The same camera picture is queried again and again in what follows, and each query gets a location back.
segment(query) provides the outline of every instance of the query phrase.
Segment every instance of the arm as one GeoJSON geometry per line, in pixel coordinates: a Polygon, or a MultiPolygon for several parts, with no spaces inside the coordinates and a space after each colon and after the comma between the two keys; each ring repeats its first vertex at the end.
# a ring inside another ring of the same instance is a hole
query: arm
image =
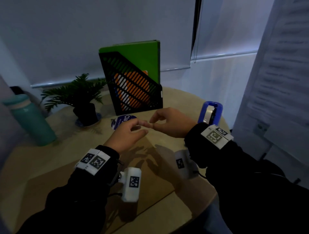
{"type": "Polygon", "coordinates": [[[289,182],[271,162],[256,161],[233,141],[219,150],[201,135],[207,124],[196,124],[172,108],[157,112],[150,120],[153,128],[184,138],[191,159],[207,167],[206,177],[218,192],[222,217],[233,233],[306,228],[309,190],[289,182]],[[166,123],[158,124],[158,119],[166,123]]]}
{"type": "Polygon", "coordinates": [[[63,187],[52,190],[45,209],[28,218],[18,233],[100,233],[105,222],[105,205],[109,184],[117,173],[119,154],[130,149],[148,130],[146,121],[132,119],[123,122],[106,141],[96,149],[111,158],[93,176],[76,168],[63,187]]]}

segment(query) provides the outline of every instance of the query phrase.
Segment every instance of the roller blind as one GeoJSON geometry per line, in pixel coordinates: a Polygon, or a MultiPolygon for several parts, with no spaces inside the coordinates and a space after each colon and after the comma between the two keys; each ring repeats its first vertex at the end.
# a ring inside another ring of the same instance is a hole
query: roller blind
{"type": "Polygon", "coordinates": [[[257,52],[273,0],[202,0],[191,59],[257,52]]]}
{"type": "Polygon", "coordinates": [[[161,41],[161,70],[189,67],[195,1],[0,2],[0,35],[31,84],[102,76],[98,49],[161,41]]]}

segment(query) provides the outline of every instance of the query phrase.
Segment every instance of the potted plant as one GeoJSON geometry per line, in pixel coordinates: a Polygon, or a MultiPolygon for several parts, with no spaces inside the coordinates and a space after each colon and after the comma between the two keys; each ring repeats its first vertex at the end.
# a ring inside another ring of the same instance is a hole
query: potted plant
{"type": "Polygon", "coordinates": [[[42,101],[47,97],[51,98],[46,101],[45,109],[49,112],[59,104],[67,104],[74,107],[74,114],[84,126],[96,123],[98,118],[95,106],[90,101],[95,99],[102,103],[100,90],[106,85],[106,80],[98,78],[97,81],[87,81],[88,75],[76,76],[70,84],[60,88],[44,90],[41,94],[42,101]]]}

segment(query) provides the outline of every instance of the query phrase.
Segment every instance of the hand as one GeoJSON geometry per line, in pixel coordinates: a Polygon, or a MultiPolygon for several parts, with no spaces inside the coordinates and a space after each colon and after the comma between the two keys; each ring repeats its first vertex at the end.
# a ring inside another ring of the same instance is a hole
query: hand
{"type": "Polygon", "coordinates": [[[163,108],[157,110],[151,117],[150,123],[153,123],[153,129],[163,132],[175,138],[184,138],[197,122],[174,108],[163,108]],[[158,120],[165,120],[166,123],[156,123],[158,120]]]}
{"type": "Polygon", "coordinates": [[[145,120],[130,119],[122,122],[111,135],[111,137],[105,142],[104,146],[108,146],[119,154],[130,149],[138,140],[147,135],[148,130],[142,129],[138,132],[132,132],[139,130],[143,127],[151,127],[151,124],[145,120]]]}

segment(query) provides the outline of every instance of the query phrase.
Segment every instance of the green folder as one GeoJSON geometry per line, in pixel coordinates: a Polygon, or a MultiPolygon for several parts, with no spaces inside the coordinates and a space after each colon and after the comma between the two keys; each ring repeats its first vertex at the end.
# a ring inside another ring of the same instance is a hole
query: green folder
{"type": "Polygon", "coordinates": [[[160,41],[141,41],[116,44],[99,49],[99,53],[119,52],[148,76],[160,84],[160,41]]]}

